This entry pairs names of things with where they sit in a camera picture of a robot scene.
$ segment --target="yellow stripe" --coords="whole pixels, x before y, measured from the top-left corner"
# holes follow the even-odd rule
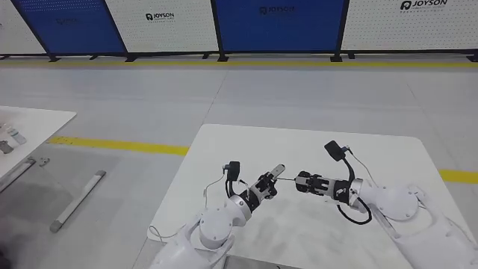
[[[461,170],[440,170],[441,178],[446,182],[478,184],[478,172]]]
[[[186,156],[187,146],[169,146],[156,143],[135,143],[131,141],[103,140],[79,137],[53,137],[48,143],[66,144],[69,146],[88,146],[101,149],[122,149],[127,151],[147,152],[151,154],[171,154]]]
[[[170,146],[157,143],[137,143],[131,141],[103,140],[79,137],[54,137],[49,143],[64,144],[68,146],[87,146],[100,149],[121,149],[125,151],[145,152],[151,154],[170,154],[186,156],[187,146]],[[478,172],[461,170],[439,170],[441,178],[445,182],[458,182],[478,184]]]
[[[228,61],[218,63],[216,61],[148,61],[137,60],[134,63],[124,61],[68,61],[60,60],[56,63],[48,63],[43,60],[37,61],[0,61],[0,67],[11,66],[36,66],[36,67],[141,67],[141,66],[196,66],[196,67],[426,67],[426,68],[477,68],[478,63],[471,62],[360,62],[344,61],[332,63],[329,61]]]

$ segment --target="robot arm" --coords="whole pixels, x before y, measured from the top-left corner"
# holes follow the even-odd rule
[[[239,162],[225,166],[228,170],[226,200],[222,208],[207,208],[187,223],[177,235],[157,254],[150,269],[210,269],[231,249],[234,236],[233,226],[245,226],[254,210],[263,200],[270,200],[277,195],[274,185],[276,178],[285,170],[284,165],[277,165],[271,172],[260,176],[258,181],[241,194],[234,194],[232,182],[239,176]],[[214,250],[206,258],[198,253],[191,243],[191,235],[199,227],[199,240],[204,247]]]
[[[345,152],[350,148],[340,148],[332,141],[326,149],[336,161],[345,161],[350,172],[349,180],[327,179],[302,171],[295,178],[298,191],[328,196],[352,209],[368,212],[368,220],[357,222],[348,218],[338,205],[339,211],[356,224],[370,222],[373,214],[414,269],[478,269],[475,244],[420,188],[414,185],[379,187],[357,179],[345,159]],[[401,235],[391,225],[391,221],[413,223],[420,207],[426,209],[432,218],[426,228],[411,235]]]

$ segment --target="perforated panel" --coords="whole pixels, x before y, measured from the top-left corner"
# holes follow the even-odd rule
[[[478,0],[350,1],[344,50],[476,48]]]
[[[344,0],[216,0],[226,51],[333,51]]]
[[[10,0],[0,0],[0,54],[42,54],[30,28]]]
[[[17,0],[52,53],[122,53],[101,0]]]
[[[217,51],[211,0],[106,0],[129,52]]]

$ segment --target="metal rod on floor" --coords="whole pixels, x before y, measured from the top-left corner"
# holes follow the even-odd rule
[[[73,200],[63,211],[63,213],[60,214],[60,216],[55,220],[51,226],[50,226],[50,231],[55,233],[58,232],[58,230],[61,229],[61,227],[65,224],[65,222],[68,220],[68,218],[71,216],[71,214],[76,210],[76,208],[83,202],[83,200],[87,197],[87,195],[92,191],[93,188],[95,188],[96,184],[98,184],[99,180],[102,179],[102,177],[106,174],[104,170],[98,170],[98,172],[95,173],[95,176],[84,186],[83,191],[81,192],[81,195],[77,197],[75,200]]]
[[[13,181],[18,179],[28,168],[37,163],[35,159],[29,158],[18,167],[16,167],[8,176],[5,176],[0,182],[0,192],[5,190]]]

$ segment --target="white cable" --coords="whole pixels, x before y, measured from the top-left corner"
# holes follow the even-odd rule
[[[375,184],[376,187],[379,187],[377,185],[377,183],[375,182],[375,180],[373,179],[372,175],[370,174],[370,171],[368,170],[368,167],[365,166],[365,164],[363,164],[352,152],[350,152],[350,154],[352,154],[352,156],[363,166],[365,167],[365,169],[367,170],[367,173],[370,177],[370,179],[372,180],[372,182]]]
[[[208,208],[208,188],[209,188],[209,186],[212,186],[212,185],[218,183],[220,180],[222,180],[224,178],[224,173],[225,173],[225,171],[223,170],[223,175],[220,177],[220,179],[218,179],[217,181],[212,182],[211,184],[207,185],[206,188],[204,188],[204,191],[202,192],[202,195],[205,198],[205,203],[204,203],[205,208]]]
[[[155,235],[156,237],[159,238],[159,240],[161,242],[164,243],[163,241],[163,238],[172,238],[174,236],[176,236],[178,234],[178,232],[185,226],[185,224],[183,224],[183,226],[181,226],[174,234],[172,234],[171,236],[161,236],[161,234],[159,233],[158,229],[156,229],[155,226],[149,226],[149,232],[151,232],[153,235]]]
[[[208,188],[209,188],[209,186],[212,186],[212,185],[218,183],[220,180],[222,180],[222,179],[224,178],[224,173],[225,173],[225,172],[223,171],[223,175],[220,177],[220,179],[218,179],[218,180],[215,181],[215,182],[212,182],[211,184],[207,185],[206,188],[204,188],[204,191],[203,191],[202,194],[203,194],[203,196],[204,196],[204,198],[205,198],[205,207],[206,207],[206,208],[208,207]],[[183,226],[181,226],[174,234],[169,235],[169,236],[162,236],[162,235],[159,233],[158,229],[156,229],[155,226],[149,226],[149,232],[151,232],[153,235],[155,235],[156,237],[158,237],[161,242],[164,242],[163,239],[168,239],[168,238],[172,238],[172,237],[176,236],[176,235],[178,234],[178,232],[179,232],[184,226],[185,226],[185,224],[183,224]]]

